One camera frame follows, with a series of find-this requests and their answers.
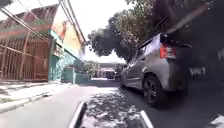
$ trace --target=silver car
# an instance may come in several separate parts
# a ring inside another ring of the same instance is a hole
[[[139,89],[152,106],[162,105],[167,92],[185,92],[191,74],[184,65],[182,52],[191,47],[158,34],[146,41],[121,73],[121,87]]]

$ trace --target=metal gate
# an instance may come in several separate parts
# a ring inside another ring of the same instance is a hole
[[[17,81],[47,81],[49,44],[28,29],[10,36],[0,33],[0,78]]]

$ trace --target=road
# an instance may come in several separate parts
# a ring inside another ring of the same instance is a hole
[[[172,104],[161,110],[145,104],[140,92],[121,90],[118,85],[111,80],[93,80],[90,84],[0,114],[0,127],[67,128],[80,100],[88,103],[83,126],[90,128],[137,128],[141,110],[146,111],[155,128],[223,127],[223,84],[191,84],[187,97],[171,96]]]

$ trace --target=tire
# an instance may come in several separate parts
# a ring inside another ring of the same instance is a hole
[[[167,99],[167,94],[162,89],[158,78],[154,75],[148,75],[142,86],[144,100],[153,108],[162,107]]]

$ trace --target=building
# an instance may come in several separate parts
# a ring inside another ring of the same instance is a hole
[[[1,81],[62,81],[67,70],[83,75],[85,39],[69,4],[15,15],[32,29],[10,16],[0,21]]]

